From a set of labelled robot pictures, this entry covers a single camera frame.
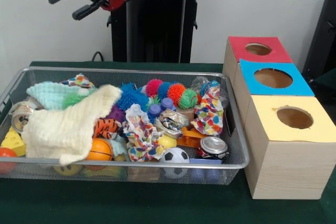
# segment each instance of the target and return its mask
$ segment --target blue bottle cap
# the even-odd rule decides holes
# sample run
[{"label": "blue bottle cap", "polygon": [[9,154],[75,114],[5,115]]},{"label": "blue bottle cap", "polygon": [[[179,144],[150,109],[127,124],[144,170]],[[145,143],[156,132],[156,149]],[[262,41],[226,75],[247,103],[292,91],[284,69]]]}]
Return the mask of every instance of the blue bottle cap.
[{"label": "blue bottle cap", "polygon": [[161,108],[159,105],[157,104],[152,104],[150,107],[149,107],[149,113],[154,116],[154,117],[157,117],[160,115],[161,113]]},{"label": "blue bottle cap", "polygon": [[171,109],[173,106],[173,100],[170,98],[164,98],[161,101],[161,106],[165,109]]}]

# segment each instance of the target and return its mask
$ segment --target circular hole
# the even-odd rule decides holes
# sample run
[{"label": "circular hole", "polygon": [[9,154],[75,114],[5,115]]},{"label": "circular hole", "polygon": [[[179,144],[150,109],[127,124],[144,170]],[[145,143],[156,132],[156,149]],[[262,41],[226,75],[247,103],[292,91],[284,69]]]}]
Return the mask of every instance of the circular hole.
[{"label": "circular hole", "polygon": [[272,52],[272,49],[264,44],[249,43],[246,45],[246,50],[254,55],[268,55]]},{"label": "circular hole", "polygon": [[283,89],[291,86],[293,83],[290,75],[273,68],[260,69],[254,73],[254,77],[261,84],[275,89]]},{"label": "circular hole", "polygon": [[311,115],[300,108],[282,107],[277,111],[278,119],[292,128],[306,129],[313,124]]}]

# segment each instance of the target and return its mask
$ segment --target orange toy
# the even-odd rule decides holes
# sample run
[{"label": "orange toy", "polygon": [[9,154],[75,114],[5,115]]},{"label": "orange toy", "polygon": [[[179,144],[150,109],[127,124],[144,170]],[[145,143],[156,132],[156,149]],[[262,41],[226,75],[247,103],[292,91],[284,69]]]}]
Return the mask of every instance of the orange toy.
[{"label": "orange toy", "polygon": [[183,136],[177,139],[177,145],[198,148],[200,140],[207,137],[207,135],[200,133],[195,128],[188,130],[187,127],[183,127],[181,131],[183,132]]},{"label": "orange toy", "polygon": [[167,97],[173,100],[174,106],[177,106],[184,91],[185,87],[182,84],[175,83],[169,87]]},{"label": "orange toy", "polygon": [[119,127],[121,124],[114,119],[98,119],[94,127],[93,138],[111,139],[112,133],[117,132]]},{"label": "orange toy", "polygon": [[[92,140],[92,148],[86,160],[110,161],[113,158],[112,147],[104,139],[95,138]],[[105,166],[86,165],[91,170],[101,170]]]}]

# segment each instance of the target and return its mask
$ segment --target pink spiky ball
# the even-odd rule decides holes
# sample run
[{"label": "pink spiky ball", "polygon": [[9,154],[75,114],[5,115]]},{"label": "pink spiky ball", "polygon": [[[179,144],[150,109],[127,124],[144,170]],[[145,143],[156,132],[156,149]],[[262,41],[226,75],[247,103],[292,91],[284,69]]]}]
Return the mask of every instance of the pink spiky ball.
[{"label": "pink spiky ball", "polygon": [[150,80],[148,83],[147,83],[147,86],[146,86],[146,94],[149,96],[149,97],[153,97],[155,95],[157,95],[158,93],[158,89],[160,87],[160,85],[163,83],[163,81],[159,80],[159,79],[153,79],[153,80]]}]

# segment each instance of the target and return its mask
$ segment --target white wall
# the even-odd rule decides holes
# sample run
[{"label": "white wall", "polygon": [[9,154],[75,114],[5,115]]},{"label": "white wall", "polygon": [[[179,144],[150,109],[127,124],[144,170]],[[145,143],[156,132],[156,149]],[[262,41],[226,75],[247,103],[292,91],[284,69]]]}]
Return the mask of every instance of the white wall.
[{"label": "white wall", "polygon": [[[84,61],[100,50],[112,59],[108,13],[80,22],[86,0],[0,0],[0,91],[32,60]],[[223,62],[227,36],[279,36],[302,68],[323,0],[198,0],[192,62]]]}]

